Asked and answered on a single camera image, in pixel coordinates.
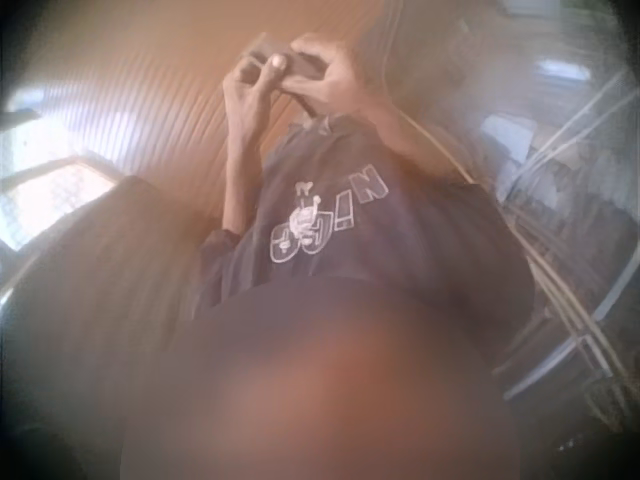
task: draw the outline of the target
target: forearm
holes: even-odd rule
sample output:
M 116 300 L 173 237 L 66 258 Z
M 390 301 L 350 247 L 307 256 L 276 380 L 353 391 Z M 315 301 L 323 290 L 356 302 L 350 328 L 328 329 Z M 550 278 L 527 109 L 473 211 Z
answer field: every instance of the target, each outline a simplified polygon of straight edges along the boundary
M 425 173 L 450 181 L 460 181 L 455 165 L 432 139 L 411 125 L 391 101 L 370 97 L 362 102 L 357 116 L 375 127 L 382 142 L 393 152 L 410 159 Z
M 229 149 L 222 228 L 244 235 L 255 215 L 262 183 L 262 162 L 257 148 Z

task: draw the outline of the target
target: person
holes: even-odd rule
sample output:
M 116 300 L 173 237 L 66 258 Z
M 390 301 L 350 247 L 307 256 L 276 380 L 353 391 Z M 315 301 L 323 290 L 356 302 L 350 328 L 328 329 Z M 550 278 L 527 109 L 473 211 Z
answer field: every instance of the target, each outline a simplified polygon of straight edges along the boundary
M 532 308 L 518 242 L 490 197 L 308 34 L 241 60 L 221 229 L 202 247 L 195 319 L 149 381 L 123 478 L 518 478 L 489 374 Z M 327 114 L 264 165 L 275 90 Z

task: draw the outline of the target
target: dark t-shirt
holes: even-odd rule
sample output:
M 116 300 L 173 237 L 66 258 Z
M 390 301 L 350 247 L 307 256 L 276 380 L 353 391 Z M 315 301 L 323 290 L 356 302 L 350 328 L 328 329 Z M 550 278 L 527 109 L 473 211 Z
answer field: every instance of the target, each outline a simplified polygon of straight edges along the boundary
M 199 308 L 278 279 L 356 278 L 446 311 L 493 356 L 533 297 L 493 201 L 418 173 L 372 130 L 346 119 L 330 128 L 293 126 L 265 163 L 251 229 L 209 237 Z

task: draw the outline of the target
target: person's right hand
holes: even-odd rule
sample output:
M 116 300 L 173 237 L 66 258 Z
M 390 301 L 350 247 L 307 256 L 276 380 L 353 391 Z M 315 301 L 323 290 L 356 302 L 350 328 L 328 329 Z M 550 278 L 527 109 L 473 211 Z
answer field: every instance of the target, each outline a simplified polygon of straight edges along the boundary
M 372 95 L 344 43 L 307 33 L 294 40 L 291 48 L 319 58 L 327 64 L 327 70 L 322 80 L 289 75 L 282 80 L 284 91 L 322 103 L 327 113 L 356 114 L 369 102 Z

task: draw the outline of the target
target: finger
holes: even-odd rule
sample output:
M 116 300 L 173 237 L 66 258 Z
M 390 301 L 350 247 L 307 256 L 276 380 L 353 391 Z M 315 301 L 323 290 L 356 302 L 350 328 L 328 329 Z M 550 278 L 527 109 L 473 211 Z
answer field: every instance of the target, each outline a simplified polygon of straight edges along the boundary
M 255 64 L 253 59 L 243 57 L 240 59 L 236 67 L 233 69 L 233 79 L 236 82 L 255 85 L 260 78 L 260 67 Z
M 326 63 L 332 63 L 341 51 L 342 44 L 327 40 L 317 33 L 306 33 L 291 43 L 291 49 L 297 53 L 319 57 Z
M 282 90 L 289 93 L 322 100 L 322 82 L 302 75 L 289 75 L 282 80 Z
M 287 58 L 284 55 L 272 55 L 260 73 L 255 89 L 259 93 L 271 93 L 279 84 L 287 68 Z

